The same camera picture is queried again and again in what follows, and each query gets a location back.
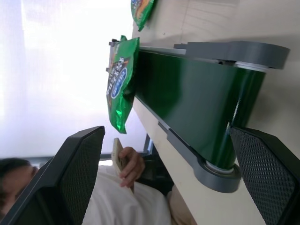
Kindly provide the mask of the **green conveyor belt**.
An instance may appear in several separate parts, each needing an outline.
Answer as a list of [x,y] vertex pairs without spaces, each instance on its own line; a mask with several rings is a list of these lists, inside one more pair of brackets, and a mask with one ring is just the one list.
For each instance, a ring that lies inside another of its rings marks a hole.
[[136,95],[198,155],[221,169],[236,156],[231,127],[246,126],[265,73],[139,52]]

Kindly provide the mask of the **green snack bag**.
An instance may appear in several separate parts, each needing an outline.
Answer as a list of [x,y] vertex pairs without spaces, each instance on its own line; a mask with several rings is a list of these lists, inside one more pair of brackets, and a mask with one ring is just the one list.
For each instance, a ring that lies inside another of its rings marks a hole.
[[142,31],[154,6],[155,0],[131,0],[131,13],[138,31]]
[[118,53],[108,73],[106,100],[111,125],[126,134],[126,122],[133,107],[135,96],[135,69],[138,61],[140,39],[121,36]]

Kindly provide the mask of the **person in white shirt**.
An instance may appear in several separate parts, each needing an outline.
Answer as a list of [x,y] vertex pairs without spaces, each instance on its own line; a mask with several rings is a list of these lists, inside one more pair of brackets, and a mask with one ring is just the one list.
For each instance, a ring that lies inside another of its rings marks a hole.
[[[25,159],[0,160],[0,221],[38,169]],[[82,225],[197,225],[176,186],[163,195],[145,184],[121,187],[111,166],[100,166]]]

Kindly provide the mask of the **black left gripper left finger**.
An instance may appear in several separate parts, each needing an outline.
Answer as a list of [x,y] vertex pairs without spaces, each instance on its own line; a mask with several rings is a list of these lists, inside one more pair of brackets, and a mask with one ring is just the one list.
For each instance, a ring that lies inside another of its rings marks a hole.
[[17,198],[0,225],[81,225],[95,185],[105,128],[69,136]]

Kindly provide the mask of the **person's bare hand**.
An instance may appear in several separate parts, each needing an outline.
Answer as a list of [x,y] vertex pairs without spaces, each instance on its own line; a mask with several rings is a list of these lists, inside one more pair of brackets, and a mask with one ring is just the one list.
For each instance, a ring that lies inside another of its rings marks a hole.
[[132,147],[125,147],[120,153],[121,159],[127,159],[127,165],[121,170],[119,177],[122,179],[121,187],[131,188],[145,169],[145,162],[141,155]]

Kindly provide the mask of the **beige smartphone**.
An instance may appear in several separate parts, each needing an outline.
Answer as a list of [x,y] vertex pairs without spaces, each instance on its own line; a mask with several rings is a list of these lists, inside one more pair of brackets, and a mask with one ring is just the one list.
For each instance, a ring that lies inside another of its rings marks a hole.
[[114,138],[113,147],[111,152],[112,165],[116,170],[118,177],[123,174],[123,171],[126,169],[130,159],[127,155],[123,155],[123,146],[119,138]]

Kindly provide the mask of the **grey conveyor frame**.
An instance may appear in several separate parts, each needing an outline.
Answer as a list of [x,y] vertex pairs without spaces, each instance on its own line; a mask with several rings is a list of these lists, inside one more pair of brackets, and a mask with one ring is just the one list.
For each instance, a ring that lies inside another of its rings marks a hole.
[[[139,52],[141,51],[228,65],[265,74],[270,68],[283,69],[290,52],[282,46],[249,41],[189,42],[175,44],[173,48],[141,46]],[[241,174],[235,163],[231,169],[214,166],[173,132],[137,95],[136,98],[158,119],[160,127],[167,134],[167,140],[192,167],[200,183],[221,193],[232,193],[238,189]]]

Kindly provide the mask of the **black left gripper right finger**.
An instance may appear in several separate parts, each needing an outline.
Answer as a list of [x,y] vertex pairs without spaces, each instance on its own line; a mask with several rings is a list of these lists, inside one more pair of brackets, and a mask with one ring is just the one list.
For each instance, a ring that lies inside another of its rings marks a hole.
[[233,127],[230,136],[247,191],[266,225],[300,225],[300,159],[259,130]]

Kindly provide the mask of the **metal display rack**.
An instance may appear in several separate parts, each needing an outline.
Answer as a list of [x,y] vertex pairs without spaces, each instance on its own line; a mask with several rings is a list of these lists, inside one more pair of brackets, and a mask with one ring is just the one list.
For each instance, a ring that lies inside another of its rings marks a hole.
[[109,65],[106,68],[106,72],[108,73],[110,73],[111,69],[113,68],[113,64],[115,62],[115,56],[118,53],[118,44],[119,41],[116,39],[112,39],[111,42],[109,42],[109,46],[110,46]]

